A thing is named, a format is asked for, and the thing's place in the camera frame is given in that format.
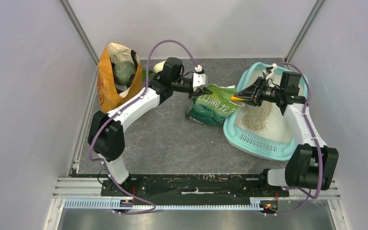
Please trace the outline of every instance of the white arm segment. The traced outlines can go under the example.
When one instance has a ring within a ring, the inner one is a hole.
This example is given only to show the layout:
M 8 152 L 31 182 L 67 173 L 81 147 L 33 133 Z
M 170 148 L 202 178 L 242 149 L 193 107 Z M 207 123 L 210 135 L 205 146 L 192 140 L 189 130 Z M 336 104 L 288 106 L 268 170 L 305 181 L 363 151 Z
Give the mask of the white arm segment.
M 160 96 L 151 88 L 147 89 L 145 95 L 140 96 L 144 92 L 144 90 L 145 88 L 143 88 L 136 96 L 134 96 L 132 99 L 130 99 L 120 107 L 108 112 L 109 117 L 113 116 L 115 113 L 120 113 L 120 115 L 115 117 L 114 120 L 121 122 L 123 126 L 123 132 L 125 132 L 127 128 L 139 117 L 141 117 L 145 112 L 159 105 Z M 140 97 L 141 99 L 126 108 L 124 111 L 120 112 L 120 109 L 124 105 L 128 104 L 138 97 Z M 105 164 L 108 167 L 109 173 L 119 184 L 123 183 L 129 176 L 129 172 L 125 167 L 122 155 L 114 161 L 105 161 Z
M 284 112 L 284 117 L 286 118 L 288 124 L 291 127 L 293 132 L 294 139 L 296 140 L 296 144 L 309 144 L 313 147 L 316 146 L 311 132 L 308 129 L 308 125 L 305 122 L 303 117 L 302 109 L 304 104 L 289 104 Z M 326 145 L 325 141 L 322 140 L 320 135 L 318 134 L 317 129 L 314 126 L 314 123 L 311 120 L 310 109 L 306 108 L 305 114 L 310 121 L 312 129 L 314 130 L 315 136 L 318 139 L 318 143 L 320 147 L 324 147 Z M 273 186 L 288 186 L 285 178 L 286 169 L 270 169 L 267 173 L 267 182 L 269 185 Z

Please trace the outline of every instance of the plastic bag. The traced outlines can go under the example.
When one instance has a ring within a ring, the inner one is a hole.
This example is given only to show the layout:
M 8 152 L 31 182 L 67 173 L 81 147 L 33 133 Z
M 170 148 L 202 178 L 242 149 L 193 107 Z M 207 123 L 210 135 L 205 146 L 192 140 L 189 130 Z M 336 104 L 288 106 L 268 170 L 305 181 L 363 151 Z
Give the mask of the plastic bag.
M 220 126 L 227 117 L 242 106 L 242 104 L 229 100 L 238 91 L 235 86 L 209 85 L 207 89 L 213 93 L 193 98 L 187 108 L 185 117 L 201 124 Z
M 118 85 L 114 81 L 115 65 L 131 62 L 136 73 L 129 77 L 127 85 Z M 142 65 L 137 53 L 119 43 L 108 43 L 98 63 L 98 97 L 101 110 L 106 113 L 127 102 L 142 89 Z

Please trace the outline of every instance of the teal plastic tray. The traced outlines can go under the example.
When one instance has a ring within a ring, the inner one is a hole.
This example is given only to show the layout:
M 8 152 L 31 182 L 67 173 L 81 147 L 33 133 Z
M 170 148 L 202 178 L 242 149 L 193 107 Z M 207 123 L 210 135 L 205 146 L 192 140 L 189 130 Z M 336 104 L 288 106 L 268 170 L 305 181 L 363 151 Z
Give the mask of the teal plastic tray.
M 269 66 L 270 65 L 261 62 L 255 63 L 249 70 L 243 73 L 242 78 L 239 81 L 237 90 L 241 91 L 252 84 L 255 80 L 255 77 L 257 78 L 257 76 L 263 76 L 262 71 Z M 280 81 L 280 76 L 282 75 L 283 71 L 289 70 L 283 67 L 278 67 L 276 69 L 275 74 L 279 76 L 276 77 L 275 83 Z M 299 95 L 304 95 L 305 97 L 307 97 L 307 87 L 303 79 L 300 80 L 299 86 L 301 88 Z M 259 134 L 254 133 L 253 131 L 247 130 L 246 128 L 242 127 L 242 125 L 239 125 L 240 118 L 238 118 L 238 120 L 236 118 L 239 113 L 242 113 L 240 112 L 241 109 L 233 113 L 225 120 L 223 131 L 229 143 L 240 150 L 261 158 L 276 161 L 289 160 L 291 158 L 291 155 L 294 153 L 297 145 L 295 143 L 294 137 L 292 136 L 290 127 L 288 126 L 284 117 L 281 116 L 280 109 L 275 104 L 273 105 L 272 113 L 280 114 L 275 114 L 275 119 L 277 120 L 275 120 L 274 122 L 270 121 L 271 125 L 266 129 L 271 130 L 266 133 L 275 133 L 276 138 L 273 139 L 281 139 L 281 135 L 283 133 L 284 137 L 288 134 L 289 138 L 283 138 L 282 142 L 272 140 L 270 137 L 267 136 L 267 134 L 266 137 L 262 137 Z

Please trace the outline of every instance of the litter box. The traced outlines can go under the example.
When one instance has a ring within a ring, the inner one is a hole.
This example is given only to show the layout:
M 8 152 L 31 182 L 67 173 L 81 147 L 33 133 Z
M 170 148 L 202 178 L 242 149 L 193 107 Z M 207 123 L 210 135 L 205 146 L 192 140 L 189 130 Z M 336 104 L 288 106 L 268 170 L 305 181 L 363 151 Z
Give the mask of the litter box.
M 237 90 L 241 91 L 251 85 L 257 77 L 263 76 L 262 71 L 269 66 L 261 62 L 255 63 L 243 73 Z M 275 70 L 275 84 L 280 84 L 283 71 L 289 70 L 280 66 Z M 299 82 L 299 95 L 307 97 L 307 87 L 302 78 Z M 247 106 L 251 105 L 245 104 L 225 120 L 223 131 L 229 143 L 242 151 L 261 158 L 276 161 L 289 160 L 297 145 L 291 128 L 282 116 L 280 109 L 276 104 L 273 104 L 271 113 L 265 121 L 265 129 L 255 132 L 242 124 L 242 117 Z

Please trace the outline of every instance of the orange bag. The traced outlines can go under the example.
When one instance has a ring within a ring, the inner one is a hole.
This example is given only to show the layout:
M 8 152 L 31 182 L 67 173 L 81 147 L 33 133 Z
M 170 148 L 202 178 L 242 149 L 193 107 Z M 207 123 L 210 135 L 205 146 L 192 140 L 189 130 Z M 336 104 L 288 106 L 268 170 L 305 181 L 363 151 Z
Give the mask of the orange bag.
M 115 84 L 112 65 L 130 61 L 136 66 L 136 74 L 131 76 L 130 84 Z M 119 43 L 108 43 L 98 63 L 98 97 L 101 110 L 107 113 L 127 102 L 142 89 L 142 65 L 139 55 L 131 48 Z

